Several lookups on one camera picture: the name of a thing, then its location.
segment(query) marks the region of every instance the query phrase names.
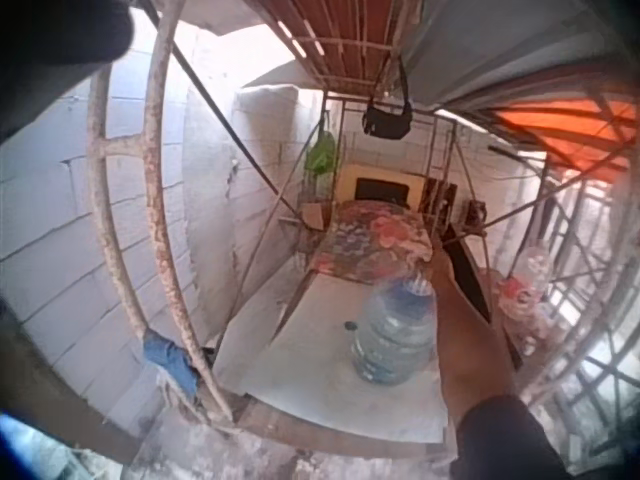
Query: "metal bar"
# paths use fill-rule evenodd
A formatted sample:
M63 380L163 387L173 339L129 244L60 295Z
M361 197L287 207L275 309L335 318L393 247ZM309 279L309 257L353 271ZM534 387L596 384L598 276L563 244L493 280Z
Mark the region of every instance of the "metal bar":
M436 229L438 227L438 222L440 221L440 207L442 203L442 197L444 197L444 192L447 187L447 181L449 180L449 170L451 169L451 157L453 156L453 146L456 142L456 134L458 133L458 124L453 124L453 129L451 130L451 138L449 139L449 149L447 151L447 161L444 165L444 174L442 176L442 184L440 188L438 188L438 195L436 196L436 215L433 225L431 226L431 238L436 233Z
M455 143L456 152L458 157L460 158L460 163L462 164L462 169L464 170L464 176L467 179L467 184L469 185L469 192L471 193L471 199L474 202L478 201L478 197L476 196L476 190L473 186L473 181L471 180L471 174L469 173L469 167L467 166L467 162L462 154L462 148L460 148L460 142L456 139ZM493 298L493 275L491 273L491 260L489 259L489 247L487 246L487 238L486 235L480 235L482 239L482 252L484 254L484 263L486 269L486 282L487 282L487 296L489 297L489 323L493 327L496 335L502 346L504 347L505 354L508 354L507 342L505 338L505 332L502 325L502 315L494 315L494 298Z
M149 67L149 80L144 108L144 127L142 130L142 159L144 161L147 190L147 217L158 275L167 295L169 310L180 330L182 342L189 352L193 366L198 370L223 415L233 421L231 408L213 379L213 374L207 365L204 353L198 344L195 330L189 320L189 311L182 296L173 256L171 255L167 219L164 211L161 159L164 92L169 59L171 58L172 40L185 1L173 0L165 7L162 20L160 20L158 26L158 35L153 47L151 66Z
M127 312L129 324L133 333L142 341L148 325L140 307L127 273L127 267L122 259L122 252L113 222L111 201L109 198L109 184L107 179L107 159L102 148L105 138L107 119L107 96L109 92L109 78L111 65L104 67L92 79L89 90L89 110L87 114L89 161L89 185L91 188L91 203L93 218L98 230L98 239L102 246L107 270L111 276L122 306Z
M292 40L297 40L300 43L313 43L320 42L331 45L354 45L356 47L367 47L378 50L391 51L393 47L391 45L385 45L382 43L365 42L363 40L353 40L350 38L327 38L327 37L291 37Z
M333 165L333 178L331 179L331 202L333 203L333 199L336 195L336 185L338 182L338 171L340 170L340 165L342 164L342 152L340 148L342 148L342 137L343 137L343 127L344 127L344 102L341 102L342 111L340 112L340 127L338 130L338 145L336 147L336 159Z
M442 153L442 156L443 156L443 162L442 162L442 163L443 163L443 166L444 166L444 163L445 163L445 162L444 162L444 157L445 157L446 155L447 155L447 152L446 152L446 151L444 151L444 152ZM438 192L438 180L437 180L435 177L434 177L434 179L433 179L433 180L434 180L434 186L433 186L432 191L430 191L430 192L429 192L429 198L428 198L428 200L427 200L427 205L426 205L426 209L425 209L425 210L426 210L426 212L427 212L427 215L431 215L431 204L432 204L432 202L435 200L434 194L437 194L437 192Z
M367 105L369 103L369 99L368 98L358 98L358 97L348 97L348 96L344 96L344 95L333 95L333 94L329 94L328 97L329 100L344 100L345 102L351 102L351 103L357 103L357 104L361 104L361 105ZM383 102L380 100L376 100L373 102L374 105L378 106L378 107L390 107L390 108L402 108L402 105L398 105L395 103L389 103L389 102ZM452 118L446 118L446 117L441 117L441 116L436 116L435 112L436 110L438 110L437 108L434 108L432 110L425 110L422 108L413 108L413 113L414 115L425 115L427 117L436 117L440 120L442 120L443 122L447 122L450 124L454 124L456 123L456 121Z
M531 208L533 206L535 206L538 203L543 202L544 200L546 200L547 198L550 198L558 193L560 193L561 191L565 190L566 188L570 187L571 185L574 185L582 180L584 180L585 178L587 178L589 175L591 175L593 172L599 170L600 168L604 167L605 165L607 165L608 163L611 163L613 160L615 160L616 158L618 158L618 156L620 156L621 152L626 151L629 148L629 142L625 143L625 145L623 145L620 148L617 148L615 151L607 154L602 160L597 161L596 163L594 163L593 165L591 165L589 168L587 168L586 170L580 172L578 175L576 175L575 177L571 178L570 180L567 180L566 182L558 185L556 188L553 188L551 190L549 190L547 193L545 193L544 195L540 196L539 198L525 203L524 205L519 206L518 208L512 210L511 212L502 215L494 220L491 220L490 222L485 223L484 225L482 225L480 228L481 229L487 229L489 227L492 227L504 220L507 220L511 217L513 217L514 215L517 215L518 213L527 210L528 208ZM462 235L458 235L455 238L452 238L451 240L447 240L446 242L443 243L444 245L448 245L450 243L453 242L457 242L459 240L462 240L463 238L467 237L471 235L471 233L465 233Z
M582 197L584 196L584 189L581 189L581 193L582 193ZM586 249L586 247L584 245L582 245L582 241L580 240L580 237L578 237L578 234L575 231L575 226L576 226L576 222L573 223L573 228L571 228L572 226L572 220L575 218L575 215L571 217L571 219L569 218L569 216L567 215L567 212L564 211L564 208L562 207L562 205L560 203L556 204L558 207L558 213L565 219L565 221L567 221L569 223L569 226L567 227L567 232L565 233L565 238L563 240L563 243L567 240L567 237L570 235L573 240L574 240L574 245L576 247L578 247L578 250L580 251L580 255L582 255L582 258L584 260L584 263L587 264L587 268L589 269L590 276L591 276L591 281L594 283L594 285L598 285L599 281L596 278L595 274L593 273L593 271L595 271L596 269L593 267L593 264L591 263L591 259L589 258L589 251Z
M616 352L616 347L613 342L613 334L611 329L607 328L607 338L609 339L609 350L611 351L611 358ZM613 377L613 389L615 391L615 428L616 433L620 433L620 427L622 426L622 404L620 400L620 379Z
M376 83L373 80L362 80L360 78L340 77L337 75L318 75L318 76L324 80L334 80L336 82L358 83L362 85L375 85Z
M593 266L591 265L591 262L589 261L589 258L588 258L589 252L586 251L586 249L582 245L582 242L580 241L580 238L578 237L578 234L576 233L576 228L578 226L578 222L580 222L580 217L582 215L582 204L584 201L584 194L585 194L586 187L587 187L586 180L583 180L582 182L580 182L580 187L578 189L578 194L576 195L573 211L571 212L571 217L567 218L567 216L565 216L565 218L567 218L567 231L565 233L564 239L562 240L562 243L560 243L560 247L558 248L558 253L556 254L556 257L554 259L555 272L564 271L564 268L567 264L567 260L569 259L568 258L569 254L571 253L571 247L574 244L578 246L578 249L584 256L584 260L585 260L585 263L587 264L587 268L589 270L593 270ZM561 206L558 206L558 208L560 209L560 212L562 214L566 215L566 212L564 212L564 209ZM591 279L593 280L594 283L597 284L598 279L595 278L595 276L592 276Z
M576 378L578 379L578 383L583 389L587 388L587 379L584 373L582 373L581 368L576 371ZM608 427L609 419L607 418L607 413L602 406L602 399L600 398L600 395L598 395L598 393L594 392L593 390L589 390L587 396L589 397L589 401L591 402L591 405L593 405L593 409L596 411L598 418L602 422L602 426L605 428Z
M633 377L630 377L626 373L621 372L620 370L618 370L617 367L612 367L611 365L608 365L606 363L602 363L600 360L598 360L596 358L593 358L591 356L586 356L584 358L584 360L586 362L589 362L589 363L597 366L597 367L600 367L602 370L606 371L607 373L610 373L614 377L619 378L623 382L627 382L629 385L640 389L640 380L637 380L637 379L635 379Z
M158 12L156 11L155 7L151 4L151 0L140 0L140 5L142 5L142 8L144 9L145 13L149 17L149 20L151 20L151 23L153 23L155 27L158 28L160 20L158 17ZM178 61L178 63L180 64L180 66L182 67L182 69L184 70L184 73L186 73L187 76L189 77L189 80L191 80L191 83L193 83L193 86L196 88L198 93L202 96L203 100L205 101L209 109L213 112L213 114L216 116L218 121L222 124L224 129L227 131L227 133L229 134L233 142L240 149L242 154L247 158L247 160L249 161L251 166L256 170L256 172L258 172L258 175L260 175L260 177L264 180L264 182L267 184L269 189L271 189L273 193L278 195L279 193L278 189L273 184L273 181L267 176L267 174L262 169L262 167L258 164L256 159L253 158L253 155L251 155L251 152L249 152L249 150L247 149L246 145L242 142L242 140L240 140L240 137L238 137L238 134L233 130L233 127L227 121L224 114L222 113L222 111L220 110L216 102L213 100L213 98L207 91L207 88L204 86L204 84L202 83L202 81L200 80L196 72L193 70L193 67L191 67L191 64L189 63L189 61L186 59L186 57L184 56L180 48L178 48L178 45L175 43L175 41L173 42L173 55ZM303 226L305 226L305 228L308 228L308 225L304 222L304 220L302 219L302 216L298 213L298 211L295 208L293 208L293 206L291 206L291 204L286 199L283 198L281 199L281 201L291 211L293 216L296 217L298 220L300 220L300 222L302 223Z
M553 284L553 283L566 282L579 277L584 277L586 275L594 275L599 272L604 272L605 270L606 270L606 267L599 267L599 268L590 269L584 272L572 273L571 275L565 275L564 277L554 278L551 281L549 281L549 283Z
M640 322L637 323L637 325L632 330L629 337L627 337L620 351L615 355L612 355L611 362L609 362L609 365L613 368L617 367L620 364L620 362L624 359L624 357L627 355L627 353L629 353L631 349L635 347L635 345L638 343L638 340L640 340ZM598 374L596 378L594 378L591 382L589 382L589 386L592 389L598 388L598 386L600 386L600 384L605 380L605 378L607 378L607 375L608 373L605 371L600 372L600 374ZM579 402L582 398L584 398L585 395L586 395L586 392L582 392L574 400L572 400L572 403L575 404Z
M271 224L271 220L273 219L273 216L275 215L276 210L278 209L278 204L280 203L280 197L282 195L284 195L284 193L286 192L287 185L289 185L289 182L293 178L293 174L295 173L296 169L298 168L298 165L300 164L300 161L304 158L304 153L307 150L307 147L309 146L309 144L311 143L311 139L313 138L313 135L320 128L320 125L323 122L322 117L324 117L324 115L321 116L321 118L318 121L318 123L316 123L315 127L313 127L313 130L311 130L311 133L307 137L307 141L302 146L302 149L300 150L300 153L298 154L298 158L296 158L296 161L293 163L293 167L291 167L291 171L289 172L289 175L287 176L287 179L285 180L284 185L282 186L282 189L280 190L278 198L276 198L276 200L273 202L273 205L271 206L271 210L269 210L269 214L267 215L267 219L264 222L264 226L262 227L262 231L260 232L260 235L258 236L258 240L256 241L255 245L253 246L253 250L251 250L251 253L249 254L249 260L247 261L247 265L244 267L244 271L242 272L242 276L240 277L240 283L238 285L238 290L236 292L236 296L235 296L235 298L233 300L233 306L232 306L231 310L229 311L229 315L225 319L225 322L222 325L222 330L220 331L220 334L218 335L218 339L216 340L216 347L215 347L215 352L214 352L214 355L216 357L218 355L218 352L220 351L220 346L222 345L222 341L224 340L224 336L227 333L227 329L229 328L229 324L231 323L231 320L233 320L234 315L237 313L236 310L237 310L237 308L238 308L238 306L240 304L240 300L242 299L242 289L244 288L244 284L247 281L247 277L249 276L249 272L251 271L251 267L253 266L253 262L256 259L256 256L258 254L258 250L260 249L260 246L262 245L262 241L264 240L264 237L265 237L265 235L267 233L269 225Z
M544 166L542 167L542 173L540 174L540 186L538 187L538 194L536 195L536 199L540 198L544 193L545 183L547 181L547 176L549 175L550 163L548 161L544 162ZM518 261L518 257L524 250L525 246L529 242L529 235L531 235L531 230L533 229L533 224L537 222L538 219L538 211L540 210L540 204L536 204L533 206L533 211L531 212L531 218L529 223L527 224L527 228L524 231L524 235L522 236L522 241L520 242L520 246L518 247L518 251L516 252L513 262L511 263L511 267L509 268L509 274L507 277L511 276L513 273L513 269L516 267L516 262Z
M429 139L429 157L427 159L427 171L425 172L425 178L429 178L429 174L431 173L431 165L433 164L433 149L436 146L436 135L438 131L438 117L433 117L433 126L431 128L431 138Z
M620 128L620 124L618 123L613 110L611 110L609 102L607 102L607 99L604 98L602 92L595 87L590 86L587 86L585 88L585 91L587 95L590 96L594 102L596 102L596 105L598 105L598 108L600 109L602 119L607 123L607 125L611 125L611 128L613 128L613 131L618 137L618 140L620 140L620 143L624 143L624 141L626 140L624 132L622 131L622 128Z
M329 13L329 9L327 7L326 0L319 0L319 2L317 3L320 3L320 6L325 16L325 20L327 21L327 25L329 25L329 31L331 32L331 36L337 38L339 35L339 29L336 30L336 26L333 23L333 19L331 18L331 14ZM341 44L338 45L338 57L340 59L340 68L342 70L342 74L347 75L347 64L344 61L344 46L342 46Z
M627 213L623 216L623 218L626 218L628 216L628 211L630 210L629 208L626 209ZM624 237L625 235L623 235L622 233L626 233L626 232L619 232L618 238L616 239L616 245L614 245L614 247L616 248L616 252L617 255L620 253L620 251L622 250L622 244L624 243L624 240L626 240ZM605 273L605 276L612 276L612 271L614 269L614 266L616 265L616 259L612 259L612 262L609 265L609 268L607 270L607 272ZM578 368L580 368L580 364L581 362L584 360L584 358L591 352L591 350L593 349L593 347L595 346L595 344L598 342L598 340L601 338L602 334L604 333L605 328L607 327L608 323L609 323L609 319L610 317L613 315L613 313L615 313L616 309L620 306L620 301L621 301L621 296L623 296L626 293L626 290L628 289L628 284L629 282L635 278L635 276L638 273L638 267L640 266L640 263L638 262L637 259L632 259L632 261L628 262L625 265L625 269L623 270L622 274L620 275L620 277L618 278L618 281L616 283L616 287L613 291L613 293L611 294L611 297L609 298L609 301L607 302L607 304L605 305L604 308L599 308L599 301L600 301L600 289L596 290L596 295L593 295L589 305L587 306L587 308L585 309L585 312L582 314L582 316L580 317L580 321L574 325L573 329L569 332L569 334L567 335L567 337L565 338L565 340L563 341L563 343L561 345L558 346L558 348L556 349L555 352L553 352L553 354L551 355L551 357L549 358L549 361L547 362L547 366L545 369L543 369L543 371L541 372L541 375L543 375L544 373L546 373L546 371L551 367L551 365L558 359L560 358L560 356L564 355L567 350L569 349L569 346L571 345L572 341L573 341L573 337L575 337L577 335L577 331L578 331L578 325L580 323L587 323L586 320L584 320L585 318L587 318L588 320L595 320L592 322L592 326L590 331L586 334L586 336L584 337L584 339L578 344L577 348L576 348L576 352L574 357L569 361L569 363L562 369L562 371L553 379L551 380L544 388L541 389L541 391L534 396L531 399L530 402L530 406L534 406L540 403L543 403L544 401L546 401L546 399L549 397L549 395L551 395L553 393L553 391L558 388L558 386L560 386L560 384L572 373L574 373ZM600 285L605 284L606 282L608 282L609 278L605 278L603 279L602 282L600 282ZM636 335L638 336L638 338L640 338L640 324L638 325L638 329Z
M640 142L640 135L636 135L635 141ZM640 143L636 146L636 155L639 152ZM598 163L602 163L604 160L606 160L606 158L613 156L615 156L615 152L612 152L607 157L605 157L605 159L601 160ZM546 386L546 389L543 389L536 397L531 400L532 404L542 402L546 398L548 398L550 393L555 388L557 388L558 385L560 385L564 378L573 373L579 367L582 359L584 359L584 357L589 354L597 340L600 338L604 326L608 325L609 317L612 314L611 310L619 308L622 302L622 298L619 297L622 297L624 294L626 294L626 291L629 288L629 284L633 284L638 270L640 269L640 262L638 261L638 258L632 257L631 260L628 261L624 266L622 273L619 275L608 303L604 306L604 308L602 308L603 302L601 298L603 297L603 292L609 290L609 285L614 280L614 273L619 259L622 258L623 253L629 246L629 242L632 240L632 235L627 229L625 229L625 226L627 225L628 219L632 215L632 212L637 209L637 206L640 203L640 193L637 191L637 186L640 184L640 169L638 169L638 166L635 162L630 163L630 175L631 188L629 189L627 201L624 205L621 227L616 233L616 237L612 245L611 258L607 264L607 269L602 275L602 280L598 284L598 289L596 290L595 294L592 295L589 299L589 302L587 303L587 306L585 307L585 310L581 315L579 321L569 331L563 343L559 345L549 356L545 368L541 369L538 377L532 379L532 381L542 378L547 370L551 367L551 365L553 365L553 363L569 349L583 324L591 323L591 330L585 335L582 342L578 344L575 357L569 362L568 365L565 366L565 368L558 374L558 376ZM580 175L574 177L572 180L575 181L579 176Z

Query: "black bag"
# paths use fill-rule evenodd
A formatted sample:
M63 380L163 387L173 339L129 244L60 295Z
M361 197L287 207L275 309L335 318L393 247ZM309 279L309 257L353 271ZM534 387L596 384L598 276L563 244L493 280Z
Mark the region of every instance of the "black bag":
M362 115L362 128L364 133L372 137L386 138L388 140L400 140L411 130L411 120L413 119L413 109L409 103L409 86L407 75L402 65L402 60L398 60L400 69L400 84L402 95L404 96L404 107L400 115L385 112L373 106L373 95L369 98L367 111Z

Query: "hand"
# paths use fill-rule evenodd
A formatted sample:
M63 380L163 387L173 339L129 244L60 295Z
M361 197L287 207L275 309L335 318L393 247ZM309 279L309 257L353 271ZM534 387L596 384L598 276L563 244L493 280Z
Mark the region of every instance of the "hand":
M438 290L440 287L455 285L453 265L447 252L444 251L440 242L433 245L433 255L427 265L427 277L433 286Z

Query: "wall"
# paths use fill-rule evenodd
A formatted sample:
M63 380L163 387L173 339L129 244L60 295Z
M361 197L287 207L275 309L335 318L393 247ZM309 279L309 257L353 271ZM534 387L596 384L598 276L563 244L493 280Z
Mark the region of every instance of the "wall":
M334 104L331 110L332 124L336 125L340 107ZM344 162L373 165L420 175L426 173L433 122L431 118L414 115L415 121L411 132L404 139L397 141L365 135L362 133L361 117L362 113L359 112L345 113L342 138ZM337 134L337 128L334 127L333 130ZM449 123L438 122L431 177L442 178L443 176L445 149L450 130ZM535 198L539 180L513 160L494 154L487 149L489 145L496 145L509 150L508 145L498 142L486 133L462 125L458 128L458 139L469 166L476 196L478 200L487 204L488 220L508 213ZM462 164L455 155L449 181L458 185L451 219L453 223L461 223L464 220L467 202L471 199L471 192ZM503 274L506 274L511 267L530 216L530 210L527 210L488 230L487 243L491 266ZM466 242L478 265L484 267L485 259L480 238L467 237Z
M241 65L261 62L269 37L260 42L261 50L246 49L240 56L242 62L238 55L226 62L222 59L229 56L228 52L241 49L246 44L243 35L247 38L256 33L252 30L237 32L235 38L215 38L201 30L194 68L258 164L280 187L319 119L321 95L293 87L236 91L234 75L243 76L239 72ZM273 34L269 35L276 42L273 46L281 46ZM190 90L187 102L183 168L189 247L200 303L213 334L229 316L242 272L275 195L194 89ZM285 195L293 205L301 177L302 164ZM243 288L243 299L255 292L292 253L297 229L278 222L281 216L291 214L278 207Z
M107 135L141 130L155 29L133 11L131 50L114 64ZM196 29L178 42L191 52ZM184 220L183 128L188 78L172 60L163 125L163 182L178 275L197 308ZM78 395L140 437L162 406L155 369L132 335L98 245L87 185L89 82L57 100L0 149L0 292L45 360ZM125 263L151 325L176 337L147 229L140 159L108 159L109 187ZM196 328L202 333L202 316Z

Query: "plastic bottle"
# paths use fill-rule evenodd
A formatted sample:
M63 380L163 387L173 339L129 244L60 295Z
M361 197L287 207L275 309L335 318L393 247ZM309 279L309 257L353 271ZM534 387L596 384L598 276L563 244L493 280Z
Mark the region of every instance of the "plastic bottle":
M398 385L435 355L436 295L422 273L374 290L364 305L352 345L358 374Z
M513 319L530 316L547 288L552 271L549 251L542 243L525 248L502 286L500 308Z

